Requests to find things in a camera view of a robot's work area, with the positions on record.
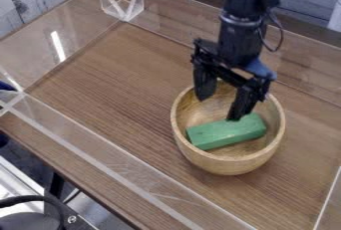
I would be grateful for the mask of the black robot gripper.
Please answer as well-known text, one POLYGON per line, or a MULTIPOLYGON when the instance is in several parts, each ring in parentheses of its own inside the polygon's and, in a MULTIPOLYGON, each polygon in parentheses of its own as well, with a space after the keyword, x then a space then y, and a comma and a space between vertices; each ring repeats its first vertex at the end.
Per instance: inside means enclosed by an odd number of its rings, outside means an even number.
POLYGON ((264 15, 259 20, 236 20, 221 17, 219 40, 193 40, 192 54, 194 92, 202 102, 216 92, 217 80, 223 79, 237 88, 228 119, 240 120, 249 115, 259 102, 265 100, 275 72, 260 60, 263 48, 272 49, 265 42, 268 30, 264 15))

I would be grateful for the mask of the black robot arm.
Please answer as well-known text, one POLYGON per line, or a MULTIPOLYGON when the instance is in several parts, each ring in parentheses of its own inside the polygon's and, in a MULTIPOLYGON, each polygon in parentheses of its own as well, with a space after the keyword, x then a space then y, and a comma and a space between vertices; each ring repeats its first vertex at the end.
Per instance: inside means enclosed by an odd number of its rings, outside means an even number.
POLYGON ((216 92, 217 82, 237 88, 229 120, 249 115, 256 104, 265 100, 276 73, 260 60, 269 46, 265 34, 269 23, 277 21, 272 13, 280 0, 224 0, 220 14, 219 40, 196 39, 192 54, 196 96, 201 101, 216 92))

